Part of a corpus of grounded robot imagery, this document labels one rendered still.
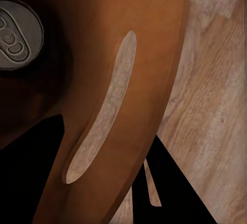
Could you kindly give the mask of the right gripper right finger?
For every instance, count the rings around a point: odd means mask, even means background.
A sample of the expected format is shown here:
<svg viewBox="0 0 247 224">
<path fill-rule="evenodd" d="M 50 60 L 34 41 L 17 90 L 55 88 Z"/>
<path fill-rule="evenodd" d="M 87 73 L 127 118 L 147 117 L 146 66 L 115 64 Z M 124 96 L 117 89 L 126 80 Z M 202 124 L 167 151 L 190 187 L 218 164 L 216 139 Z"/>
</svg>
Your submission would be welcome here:
<svg viewBox="0 0 247 224">
<path fill-rule="evenodd" d="M 150 203 L 143 163 L 132 184 L 133 224 L 217 224 L 157 135 L 146 160 L 162 206 Z"/>
</svg>

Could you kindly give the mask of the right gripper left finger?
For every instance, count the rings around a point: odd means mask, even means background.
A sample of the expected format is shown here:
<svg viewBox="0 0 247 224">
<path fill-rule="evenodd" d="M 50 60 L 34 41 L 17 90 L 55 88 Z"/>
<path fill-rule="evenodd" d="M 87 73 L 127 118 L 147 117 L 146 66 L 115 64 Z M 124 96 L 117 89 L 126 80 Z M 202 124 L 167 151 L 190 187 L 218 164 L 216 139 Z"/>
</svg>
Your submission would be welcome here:
<svg viewBox="0 0 247 224">
<path fill-rule="evenodd" d="M 0 224 L 31 224 L 65 133 L 46 118 L 0 151 Z"/>
</svg>

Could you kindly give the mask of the trash can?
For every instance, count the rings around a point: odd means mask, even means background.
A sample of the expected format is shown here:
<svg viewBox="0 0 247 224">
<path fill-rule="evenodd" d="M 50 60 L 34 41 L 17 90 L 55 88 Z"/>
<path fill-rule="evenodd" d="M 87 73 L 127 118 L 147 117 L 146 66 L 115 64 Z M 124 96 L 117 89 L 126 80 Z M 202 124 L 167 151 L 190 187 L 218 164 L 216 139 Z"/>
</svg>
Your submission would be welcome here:
<svg viewBox="0 0 247 224">
<path fill-rule="evenodd" d="M 20 0 L 46 20 L 59 56 L 48 81 L 0 77 L 0 151 L 61 114 L 65 133 L 31 224 L 109 224 L 144 163 L 166 111 L 189 0 Z M 116 57 L 134 31 L 126 94 L 95 159 L 75 182 L 68 168 L 106 98 Z"/>
</svg>

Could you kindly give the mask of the can of soda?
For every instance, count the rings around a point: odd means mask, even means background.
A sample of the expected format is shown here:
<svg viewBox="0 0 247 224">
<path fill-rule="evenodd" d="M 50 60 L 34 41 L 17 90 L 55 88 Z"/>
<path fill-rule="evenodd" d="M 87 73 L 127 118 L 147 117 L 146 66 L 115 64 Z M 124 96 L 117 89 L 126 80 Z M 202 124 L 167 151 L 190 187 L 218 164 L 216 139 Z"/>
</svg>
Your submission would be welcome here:
<svg viewBox="0 0 247 224">
<path fill-rule="evenodd" d="M 58 66 L 46 20 L 20 0 L 0 0 L 0 77 L 38 85 L 48 81 Z"/>
</svg>

